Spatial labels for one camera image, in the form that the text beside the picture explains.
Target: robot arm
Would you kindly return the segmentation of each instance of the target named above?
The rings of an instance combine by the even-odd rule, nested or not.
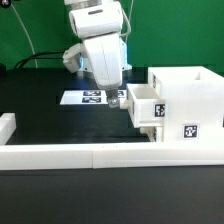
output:
[[[122,40],[119,33],[123,24],[120,3],[113,0],[65,0],[65,4],[72,7],[69,18],[73,32],[83,40],[81,45],[65,52],[65,66],[71,72],[77,71],[80,66],[77,55],[85,52],[98,88],[106,91],[109,106],[119,106],[118,87],[122,84]]]

